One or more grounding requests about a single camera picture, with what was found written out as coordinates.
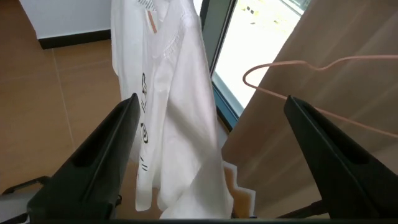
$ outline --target pink cable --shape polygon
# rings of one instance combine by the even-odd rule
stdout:
[[[272,95],[272,96],[276,96],[276,97],[278,97],[278,98],[281,98],[281,99],[283,99],[283,100],[286,100],[287,97],[284,96],[284,95],[281,95],[281,94],[275,93],[275,92],[273,92],[273,91],[266,90],[266,89],[263,89],[263,88],[260,88],[260,87],[258,87],[258,86],[255,86],[255,85],[252,85],[252,84],[248,83],[248,82],[246,81],[246,77],[247,77],[251,72],[253,72],[253,71],[255,71],[255,70],[259,69],[259,68],[266,68],[266,67],[276,67],[276,66],[284,66],[284,65],[305,65],[305,66],[307,66],[309,69],[312,69],[312,70],[315,70],[315,71],[325,71],[325,70],[329,69],[330,67],[336,65],[337,63],[340,63],[340,62],[343,62],[343,61],[346,61],[346,60],[375,60],[375,59],[383,59],[383,60],[395,59],[395,60],[397,60],[397,59],[398,59],[398,55],[361,55],[361,56],[349,56],[349,57],[344,57],[344,58],[340,58],[340,59],[338,59],[338,60],[335,60],[334,62],[330,63],[329,65],[327,65],[327,66],[325,66],[325,67],[321,67],[321,68],[315,67],[315,66],[313,66],[313,65],[311,65],[311,64],[309,64],[308,62],[303,61],[303,60],[292,60],[292,61],[284,61],[284,62],[267,63],[267,64],[264,64],[264,65],[257,65],[257,66],[255,66],[255,67],[250,68],[250,69],[243,75],[243,82],[244,82],[244,84],[246,84],[247,86],[250,86],[251,88],[255,88],[256,90],[259,90],[259,91],[262,91],[262,92],[264,92],[264,93],[270,94],[270,95]],[[365,124],[362,124],[362,123],[353,121],[353,120],[351,120],[351,119],[345,118],[345,117],[343,117],[343,116],[334,114],[334,113],[329,112],[329,111],[325,111],[325,110],[320,109],[320,108],[315,108],[315,109],[317,109],[319,112],[321,112],[321,113],[323,113],[323,114],[326,114],[326,115],[328,115],[328,116],[332,116],[332,117],[334,117],[334,118],[340,119],[340,120],[345,121],[345,122],[347,122],[347,123],[350,123],[350,124],[353,124],[353,125],[362,127],[362,128],[364,128],[364,129],[368,129],[368,130],[370,130],[370,131],[374,131],[374,132],[376,132],[376,133],[384,134],[384,135],[386,135],[386,136],[390,136],[390,137],[393,137],[393,138],[397,138],[397,139],[398,139],[398,134],[394,134],[394,133],[390,133],[390,132],[388,132],[388,131],[383,131],[383,130],[380,130],[380,129],[377,129],[377,128],[374,128],[374,127],[370,127],[370,126],[368,126],[368,125],[365,125]]]

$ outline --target baseboard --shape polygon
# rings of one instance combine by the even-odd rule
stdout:
[[[100,40],[109,40],[111,38],[111,30],[100,30],[83,34],[65,35],[60,37],[49,37],[39,39],[39,43],[43,49],[51,49],[55,47],[65,47],[76,44],[85,44]]]

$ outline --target tiled floor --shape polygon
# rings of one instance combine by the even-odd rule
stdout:
[[[42,50],[18,0],[0,1],[0,192],[51,176],[120,101],[111,42]],[[137,213],[128,164],[118,218]]]

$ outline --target white garment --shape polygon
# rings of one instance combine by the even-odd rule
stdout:
[[[155,34],[142,3],[112,3],[113,66],[122,98],[141,103],[136,209],[160,187],[161,218],[229,218],[210,74],[192,1],[154,1]]]

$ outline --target curtain fold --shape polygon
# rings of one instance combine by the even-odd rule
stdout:
[[[398,54],[397,41],[398,1],[313,0],[275,61],[306,60],[321,67],[350,55]],[[396,60],[343,62],[325,72],[271,67],[259,86],[398,133]],[[259,217],[277,217],[321,199],[283,105],[255,92],[223,147],[224,160],[238,167],[238,185],[256,191]],[[398,139],[328,118],[398,171]]]

